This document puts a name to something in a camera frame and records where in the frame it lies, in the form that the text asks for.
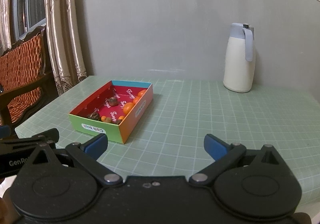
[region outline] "brown dried fruit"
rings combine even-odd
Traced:
[[[118,119],[114,124],[119,125],[122,122],[122,119]]]
[[[88,119],[100,121],[100,115],[97,112],[93,112],[87,116]]]

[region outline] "thermos handle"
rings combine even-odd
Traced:
[[[245,36],[245,59],[248,62],[253,60],[253,35],[252,31],[247,28],[242,28]]]

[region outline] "blue gripper pad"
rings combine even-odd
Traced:
[[[80,146],[80,149],[94,160],[97,160],[108,148],[108,137],[99,134]]]
[[[11,134],[11,129],[8,125],[0,126],[0,139],[9,137]]]
[[[212,134],[207,134],[204,137],[204,150],[217,161],[230,150],[230,145]]]

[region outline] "white thermos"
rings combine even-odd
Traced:
[[[232,23],[226,51],[224,86],[234,92],[248,92],[252,87],[256,62],[253,49],[254,28]]]

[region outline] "light blue lid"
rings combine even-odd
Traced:
[[[248,24],[241,24],[241,23],[232,23],[231,28],[230,28],[230,36],[235,37],[235,38],[240,38],[240,39],[245,39],[245,35],[243,32],[244,26],[248,26],[251,31],[252,31],[252,36],[254,39],[254,27],[250,26]]]

